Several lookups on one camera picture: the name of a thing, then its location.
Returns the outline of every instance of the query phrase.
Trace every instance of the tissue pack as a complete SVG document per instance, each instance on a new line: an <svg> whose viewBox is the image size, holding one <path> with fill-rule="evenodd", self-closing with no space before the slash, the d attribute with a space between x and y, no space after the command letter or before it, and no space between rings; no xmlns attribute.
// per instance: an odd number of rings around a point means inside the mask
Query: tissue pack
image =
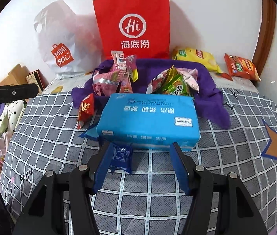
<svg viewBox="0 0 277 235"><path fill-rule="evenodd" d="M177 142L190 151L200 138L193 98L154 94L112 94L97 133L139 149L169 149Z"/></svg>

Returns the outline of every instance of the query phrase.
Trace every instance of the white plastic bag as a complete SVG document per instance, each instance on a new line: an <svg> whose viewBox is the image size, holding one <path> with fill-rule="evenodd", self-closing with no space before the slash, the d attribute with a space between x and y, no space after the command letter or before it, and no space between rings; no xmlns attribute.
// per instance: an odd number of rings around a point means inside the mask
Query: white plastic bag
<svg viewBox="0 0 277 235"><path fill-rule="evenodd" d="M34 19L34 30L41 57L58 79L91 72L101 62L95 17L76 15L63 0L42 9Z"/></svg>

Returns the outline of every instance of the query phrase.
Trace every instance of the gray and white tablecloth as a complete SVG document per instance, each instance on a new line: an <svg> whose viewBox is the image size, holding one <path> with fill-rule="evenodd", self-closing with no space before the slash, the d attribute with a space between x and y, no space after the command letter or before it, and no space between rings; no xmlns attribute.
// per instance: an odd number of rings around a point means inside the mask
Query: gray and white tablecloth
<svg viewBox="0 0 277 235"><path fill-rule="evenodd" d="M196 164L218 174L236 172L252 195L268 231L277 229L277 160L260 156L269 142L263 119L277 131L277 106L258 93L221 89L231 129L199 118L201 139L185 152ZM100 118L100 111L90 124ZM70 92L37 96L28 103L6 154L0 190L18 218L47 170L69 172L97 153L98 143L78 138L77 109ZM107 173L103 188L91 197L97 226L109 235L181 234L192 197L177 182L168 151L135 150L133 174ZM67 234L73 234L69 195L64 210ZM213 197L207 234L214 234L218 194Z"/></svg>

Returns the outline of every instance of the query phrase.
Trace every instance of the yellow snack bag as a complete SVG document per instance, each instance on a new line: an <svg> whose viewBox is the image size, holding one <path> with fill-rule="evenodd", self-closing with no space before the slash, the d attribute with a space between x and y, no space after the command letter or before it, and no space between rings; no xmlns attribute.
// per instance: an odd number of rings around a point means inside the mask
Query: yellow snack bag
<svg viewBox="0 0 277 235"><path fill-rule="evenodd" d="M175 48L172 55L173 60L199 62L204 65L208 71L222 73L214 56L208 52L194 48Z"/></svg>

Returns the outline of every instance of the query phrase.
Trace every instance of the white circular logo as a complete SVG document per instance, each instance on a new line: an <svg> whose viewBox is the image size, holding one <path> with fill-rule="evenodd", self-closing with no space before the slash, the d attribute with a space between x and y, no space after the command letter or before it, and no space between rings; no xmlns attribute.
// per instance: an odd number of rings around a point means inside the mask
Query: white circular logo
<svg viewBox="0 0 277 235"><path fill-rule="evenodd" d="M123 29L123 22L126 20L126 19L129 19L128 21L128 24L127 26ZM131 14L127 14L125 15L119 22L119 29L120 29L120 32L125 36L125 37L128 37L128 38L138 38L138 37L141 37L145 31L146 31L146 21L145 19L138 15L138 14L134 14L134 13L131 13Z"/></svg>

